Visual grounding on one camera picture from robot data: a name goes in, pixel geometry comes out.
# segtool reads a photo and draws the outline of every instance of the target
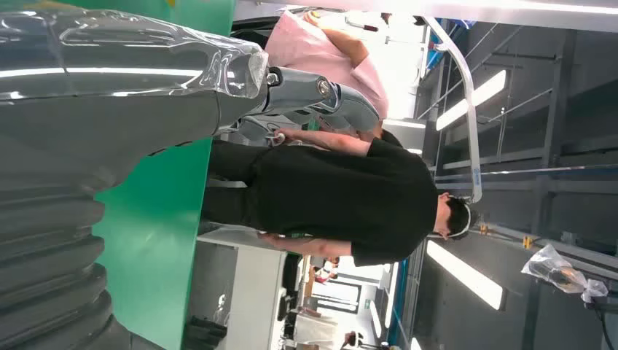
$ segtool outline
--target man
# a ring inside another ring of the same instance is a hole
[[[381,121],[388,113],[388,99],[362,40],[323,25],[312,12],[305,14],[304,21],[285,12],[273,29],[265,50],[271,66],[320,74],[359,91],[378,111],[380,123],[373,131],[349,134],[365,141],[382,136]],[[325,123],[321,127],[330,130]]]
[[[203,219],[266,231],[262,239],[298,254],[351,255],[357,266],[403,260],[430,232],[447,238],[472,224],[465,202],[438,195],[425,163],[401,147],[321,131],[277,133],[321,149],[216,141],[211,171],[248,187],[209,187]]]

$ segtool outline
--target plastic wrap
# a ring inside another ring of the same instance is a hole
[[[583,273],[575,270],[550,244],[535,253],[521,272],[543,279],[565,293],[581,293],[586,303],[590,303],[593,297],[604,297],[608,294],[603,282],[586,279]]]
[[[0,12],[0,23],[0,100],[205,90],[255,98],[267,65],[256,44],[118,11]]]

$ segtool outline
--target bolt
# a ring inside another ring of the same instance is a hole
[[[278,85],[279,84],[279,76],[275,73],[269,73],[266,76],[266,83],[269,86]]]
[[[330,85],[325,79],[320,79],[318,81],[318,91],[323,97],[328,97],[330,95]]]

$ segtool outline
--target black t-shirt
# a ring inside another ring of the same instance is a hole
[[[403,260],[433,230],[437,190],[420,157],[375,139],[366,157],[275,147],[251,185],[270,232],[352,242],[356,265]]]

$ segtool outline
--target green panel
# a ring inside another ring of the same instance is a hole
[[[228,35],[234,0],[68,0]],[[129,330],[167,350],[181,347],[210,140],[144,158],[128,179],[98,196],[106,204],[94,234],[105,238],[114,313]]]

